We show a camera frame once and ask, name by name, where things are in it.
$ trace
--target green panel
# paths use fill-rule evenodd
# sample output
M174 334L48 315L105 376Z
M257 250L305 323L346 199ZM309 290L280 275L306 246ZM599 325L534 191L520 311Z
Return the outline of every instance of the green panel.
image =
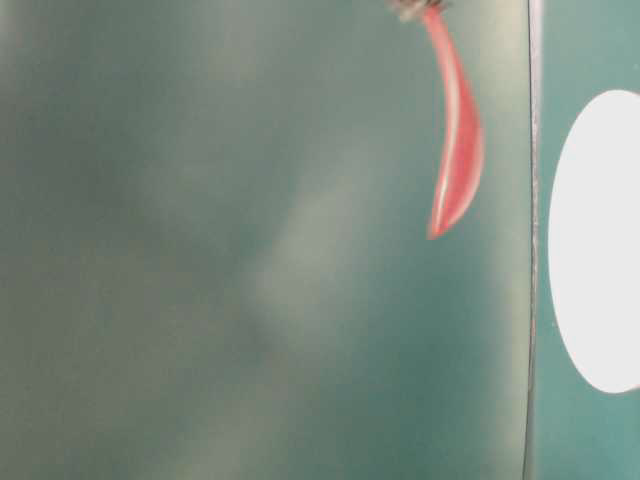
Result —
M636 480L640 393L601 393L573 367L555 323L546 239L555 169L576 116L605 90L638 90L640 5L625 0L563 0L546 2L544 8L532 478Z
M486 168L428 242L441 79L381 0L1 2L2 478L520 477L527 5L445 16Z

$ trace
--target green surface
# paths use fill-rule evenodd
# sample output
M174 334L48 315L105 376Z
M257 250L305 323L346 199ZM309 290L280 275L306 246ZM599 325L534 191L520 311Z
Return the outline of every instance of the green surface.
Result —
M638 18L640 5L624 0L567 0L545 5L532 448L532 478L536 479L640 478L640 393L603 394L574 369L555 323L546 244L555 169L576 116L605 90L638 90ZM599 227L594 219L594 228Z
M427 242L441 80L382 1L0 4L2 478L520 477L527 6L446 18L487 161Z

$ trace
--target dark vertical edge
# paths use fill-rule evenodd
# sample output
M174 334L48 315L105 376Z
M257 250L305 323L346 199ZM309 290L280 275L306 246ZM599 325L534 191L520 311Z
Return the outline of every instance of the dark vertical edge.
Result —
M530 342L529 342L529 379L527 390L527 418L525 427L524 462L522 478L532 480L533 439L534 439L534 385L536 322L538 298L538 135L540 127L540 82L542 49L542 2L528 0L529 7L529 79L531 112L531 304L530 304Z

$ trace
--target white circle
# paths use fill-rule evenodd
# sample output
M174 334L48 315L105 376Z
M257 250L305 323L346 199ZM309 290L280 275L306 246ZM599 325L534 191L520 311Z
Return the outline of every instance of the white circle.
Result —
M549 212L549 276L560 334L595 388L640 386L640 96L610 90L565 141Z

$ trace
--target red petal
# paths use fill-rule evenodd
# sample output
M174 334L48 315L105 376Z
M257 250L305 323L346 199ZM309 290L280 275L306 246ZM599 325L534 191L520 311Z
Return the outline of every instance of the red petal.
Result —
M484 166L484 133L460 58L437 7L423 16L445 87L446 137L433 199L429 238L449 230L467 211Z

